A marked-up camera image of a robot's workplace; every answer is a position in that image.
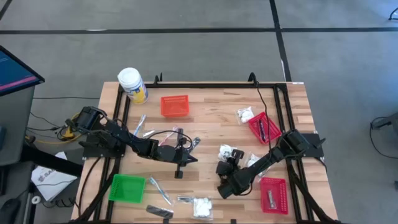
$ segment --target wooden table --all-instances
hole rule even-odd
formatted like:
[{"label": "wooden table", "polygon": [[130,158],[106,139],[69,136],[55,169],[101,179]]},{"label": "wooden table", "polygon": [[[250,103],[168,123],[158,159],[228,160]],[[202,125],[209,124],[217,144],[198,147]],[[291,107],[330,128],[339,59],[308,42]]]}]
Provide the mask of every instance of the wooden table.
[{"label": "wooden table", "polygon": [[[105,110],[109,117],[113,115],[118,85],[117,82],[106,82],[103,86],[99,108]],[[304,84],[287,83],[287,88],[295,127],[302,133],[313,133],[315,131],[315,126]],[[232,195],[224,200],[220,197],[216,189],[220,184],[220,178],[216,175],[215,170],[221,144],[236,146],[246,153],[245,157],[249,155],[250,152],[258,156],[262,156],[268,152],[268,147],[260,144],[246,125],[239,125],[234,115],[235,110],[248,106],[252,106],[254,114],[264,111],[264,106],[255,88],[149,88],[148,91],[149,99],[145,104],[130,105],[127,121],[128,128],[134,130],[142,114],[147,115],[144,123],[145,130],[155,128],[161,131],[172,129],[173,126],[177,125],[183,128],[184,133],[189,135],[192,139],[195,137],[201,139],[201,143],[192,152],[192,155],[199,161],[182,168],[184,172],[183,179],[174,179],[174,171],[176,170],[175,164],[155,162],[140,158],[127,147],[126,155],[121,160],[120,174],[139,175],[143,177],[152,175],[175,200],[177,200],[177,195],[212,197],[213,223],[230,223],[231,219],[237,219],[238,223],[295,223],[289,185],[287,185],[289,201],[288,215],[262,213],[260,204],[261,192],[257,182],[253,184],[253,191],[251,194],[244,197]],[[261,88],[260,91],[268,106],[267,111],[269,117],[278,125],[272,89]],[[181,94],[189,96],[189,116],[166,119],[160,115],[160,97]],[[280,93],[280,96],[286,125],[285,128],[289,129],[282,93]],[[123,111],[123,106],[124,103],[121,103],[121,111]],[[88,159],[85,161],[81,180],[85,179],[88,169],[94,161],[95,159]],[[103,169],[103,161],[104,159],[101,159],[99,163],[97,163],[88,179],[82,200],[82,210],[90,204],[93,197],[97,194]],[[337,219],[325,168],[318,161],[311,158],[304,158],[303,163],[310,193],[326,214]],[[285,162],[282,161],[273,165],[268,171],[267,176],[284,178],[288,182],[289,178],[287,177]],[[80,182],[77,195],[80,194],[82,183],[83,181]],[[101,218],[105,218],[108,193],[105,195],[102,204]],[[305,207],[300,192],[299,197],[302,217],[306,219],[307,215],[305,214]],[[174,207],[170,207],[155,187],[149,183],[146,185],[144,199],[141,204],[114,203],[112,222],[162,223],[162,218],[145,211],[147,205],[173,210],[174,218],[170,220],[171,223],[198,222],[198,220],[191,219],[193,213],[192,205],[176,203]],[[72,218],[76,218],[77,216],[77,209],[75,207]]]}]

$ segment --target white paper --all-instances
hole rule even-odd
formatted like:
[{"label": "white paper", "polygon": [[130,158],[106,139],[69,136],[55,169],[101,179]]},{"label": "white paper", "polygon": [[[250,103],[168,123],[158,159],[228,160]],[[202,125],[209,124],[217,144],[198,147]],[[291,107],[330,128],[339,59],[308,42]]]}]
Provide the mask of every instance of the white paper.
[{"label": "white paper", "polygon": [[[55,156],[68,160],[64,152],[59,152]],[[40,184],[58,184],[63,181],[68,181],[58,185],[45,185],[37,187],[44,199],[49,202],[53,200],[59,193],[61,193],[61,191],[63,191],[70,183],[72,183],[73,180],[76,180],[77,177],[38,166],[33,170],[32,177],[30,179],[36,186]]]}]

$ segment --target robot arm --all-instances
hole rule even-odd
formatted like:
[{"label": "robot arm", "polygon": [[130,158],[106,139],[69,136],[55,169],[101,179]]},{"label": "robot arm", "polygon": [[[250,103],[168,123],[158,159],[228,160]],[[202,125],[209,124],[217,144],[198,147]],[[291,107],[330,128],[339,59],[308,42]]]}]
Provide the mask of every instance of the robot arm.
[{"label": "robot arm", "polygon": [[268,154],[247,168],[240,169],[237,166],[236,160],[243,157],[243,152],[235,151],[233,158],[229,158],[227,162],[218,163],[216,173],[221,178],[221,185],[217,187],[218,192],[224,199],[232,194],[241,195],[250,187],[256,175],[283,159],[301,156],[310,147],[316,146],[310,144],[295,129],[283,134]]},{"label": "robot arm", "polygon": [[185,166],[197,160],[189,155],[192,143],[189,148],[183,145],[186,138],[181,138],[177,146],[158,146],[159,141],[151,138],[138,138],[131,134],[125,124],[121,126],[118,121],[107,118],[103,110],[92,106],[82,109],[79,116],[73,121],[68,119],[66,123],[82,134],[94,135],[95,142],[80,142],[83,147],[105,147],[114,150],[121,144],[126,144],[140,157],[161,162],[171,162]]}]

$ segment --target black floor stripe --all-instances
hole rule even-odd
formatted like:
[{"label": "black floor stripe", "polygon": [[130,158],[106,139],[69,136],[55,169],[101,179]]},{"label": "black floor stripe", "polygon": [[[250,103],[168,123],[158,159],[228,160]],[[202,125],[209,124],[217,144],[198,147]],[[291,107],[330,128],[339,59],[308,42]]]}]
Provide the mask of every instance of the black floor stripe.
[{"label": "black floor stripe", "polygon": [[4,16],[4,14],[6,13],[8,7],[10,6],[12,0],[7,0],[6,3],[4,3],[1,11],[0,11],[0,20],[2,19],[2,17]]},{"label": "black floor stripe", "polygon": [[0,30],[0,34],[196,34],[275,32],[266,27],[214,27],[173,29],[96,29],[96,30]]},{"label": "black floor stripe", "polygon": [[280,59],[282,61],[282,66],[283,66],[283,70],[284,70],[283,72],[285,75],[285,81],[291,82],[292,76],[290,74],[289,63],[287,61],[284,38],[282,37],[282,33],[281,33],[281,29],[280,29],[278,11],[276,9],[275,0],[269,0],[269,4],[271,6],[272,19],[274,20],[276,41],[278,42],[279,55],[280,55]]},{"label": "black floor stripe", "polygon": [[398,27],[282,28],[282,32],[398,32]]}]

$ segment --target yellow cable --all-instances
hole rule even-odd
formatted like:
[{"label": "yellow cable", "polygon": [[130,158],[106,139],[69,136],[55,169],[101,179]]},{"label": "yellow cable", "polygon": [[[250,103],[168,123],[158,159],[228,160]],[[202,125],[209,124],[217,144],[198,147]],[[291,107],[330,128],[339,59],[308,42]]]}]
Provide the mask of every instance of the yellow cable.
[{"label": "yellow cable", "polygon": [[[75,113],[75,115],[72,116],[72,120],[75,119],[79,114],[80,113]],[[67,144],[67,143],[76,141],[76,139],[78,139],[80,137],[81,137],[81,134],[79,134],[78,136],[74,137],[71,140],[67,140],[67,141],[64,141],[64,142],[48,142],[48,141],[41,141],[41,140],[36,140],[35,142],[39,142],[39,143],[42,143],[42,144]]]}]

